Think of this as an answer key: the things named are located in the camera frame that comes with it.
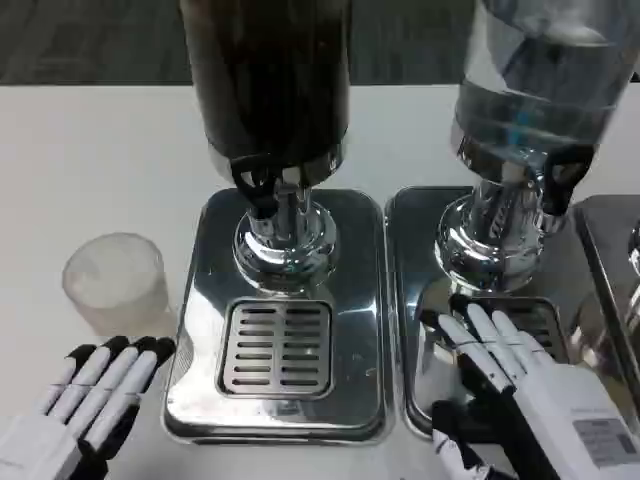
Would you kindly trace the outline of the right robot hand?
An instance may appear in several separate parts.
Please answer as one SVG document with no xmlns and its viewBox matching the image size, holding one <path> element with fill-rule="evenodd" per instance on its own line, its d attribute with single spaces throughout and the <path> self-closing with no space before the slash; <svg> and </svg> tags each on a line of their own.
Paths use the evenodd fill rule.
<svg viewBox="0 0 640 480">
<path fill-rule="evenodd" d="M 464 295 L 450 304 L 420 321 L 453 350 L 513 478 L 638 478 L 639 439 L 593 371 L 557 362 L 502 310 Z"/>
</svg>

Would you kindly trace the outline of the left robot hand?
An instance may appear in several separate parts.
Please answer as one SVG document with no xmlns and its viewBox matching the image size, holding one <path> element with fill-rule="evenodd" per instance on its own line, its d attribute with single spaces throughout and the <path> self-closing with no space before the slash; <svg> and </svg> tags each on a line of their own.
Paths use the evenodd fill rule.
<svg viewBox="0 0 640 480">
<path fill-rule="evenodd" d="M 76 347 L 36 406 L 1 436 L 1 477 L 106 478 L 142 396 L 175 351 L 173 339 L 150 336 Z"/>
</svg>

